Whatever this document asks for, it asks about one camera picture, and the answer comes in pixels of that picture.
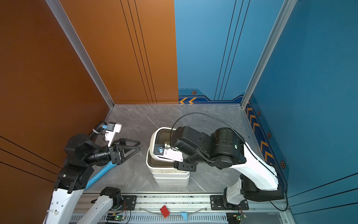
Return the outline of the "grey lid tissue box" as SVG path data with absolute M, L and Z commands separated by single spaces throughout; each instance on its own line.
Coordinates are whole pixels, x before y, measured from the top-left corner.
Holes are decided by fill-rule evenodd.
M 185 188 L 188 186 L 188 183 L 157 182 L 157 185 L 161 188 Z
M 152 173 L 153 177 L 156 181 L 160 182 L 169 182 L 169 181 L 176 181 L 176 180 L 184 180 L 190 177 L 190 172 L 184 173 Z
M 156 182 L 166 182 L 166 183 L 189 183 L 189 178 L 155 178 Z

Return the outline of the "grey lid tissue box back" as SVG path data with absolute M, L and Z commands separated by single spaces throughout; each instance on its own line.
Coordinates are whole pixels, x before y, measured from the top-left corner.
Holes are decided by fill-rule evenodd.
M 156 182 L 166 182 L 166 183 L 189 183 L 189 178 L 155 178 Z

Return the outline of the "dark lid cream box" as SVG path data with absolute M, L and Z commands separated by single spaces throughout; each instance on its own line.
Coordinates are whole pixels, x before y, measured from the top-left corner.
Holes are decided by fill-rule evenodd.
M 174 168 L 173 162 L 155 160 L 148 149 L 146 157 L 146 165 L 154 174 L 168 174 L 168 175 L 184 175 L 190 174 L 189 171 L 181 171 Z
M 155 144 L 168 144 L 170 145 L 170 136 L 171 136 L 171 128 L 161 127 L 157 131 L 155 131 L 151 137 L 150 146 L 150 154 L 153 154 L 153 148 Z

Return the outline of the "grey lid tissue box front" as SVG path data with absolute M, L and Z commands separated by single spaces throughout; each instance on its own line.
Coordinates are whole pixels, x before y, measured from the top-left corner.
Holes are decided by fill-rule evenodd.
M 185 188 L 188 186 L 188 183 L 157 182 L 157 185 L 161 188 Z

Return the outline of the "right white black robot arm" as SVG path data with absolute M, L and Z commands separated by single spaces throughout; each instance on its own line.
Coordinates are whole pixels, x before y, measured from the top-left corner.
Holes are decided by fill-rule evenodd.
M 230 127 L 219 128 L 211 135 L 189 126 L 179 127 L 171 130 L 169 146 L 182 156 L 174 159 L 177 170 L 195 172 L 197 165 L 207 164 L 240 172 L 238 181 L 223 192 L 223 206 L 228 210 L 247 209 L 248 200 L 272 202 L 285 198 L 275 168 L 255 154 Z

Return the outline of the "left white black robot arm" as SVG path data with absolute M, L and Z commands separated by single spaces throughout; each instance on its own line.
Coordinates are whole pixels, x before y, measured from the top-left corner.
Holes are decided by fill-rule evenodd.
M 110 146 L 99 146 L 96 134 L 77 134 L 65 147 L 67 159 L 58 174 L 52 199 L 44 219 L 45 224 L 68 224 L 78 200 L 94 172 L 93 166 L 109 162 L 121 165 L 140 151 L 140 142 L 120 138 Z

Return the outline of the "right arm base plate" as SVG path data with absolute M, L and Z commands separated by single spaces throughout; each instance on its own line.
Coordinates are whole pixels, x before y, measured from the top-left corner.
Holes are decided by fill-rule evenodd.
M 248 211 L 249 204 L 246 199 L 241 200 L 238 204 L 229 203 L 223 195 L 211 195 L 210 196 L 211 210 L 232 210 L 232 211 Z

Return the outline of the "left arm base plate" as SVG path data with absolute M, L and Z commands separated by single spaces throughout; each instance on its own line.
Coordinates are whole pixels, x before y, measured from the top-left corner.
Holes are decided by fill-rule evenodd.
M 111 211 L 133 211 L 135 210 L 136 202 L 136 195 L 122 195 L 121 203 L 119 203 L 118 205 L 113 204 L 113 206 L 111 207 Z

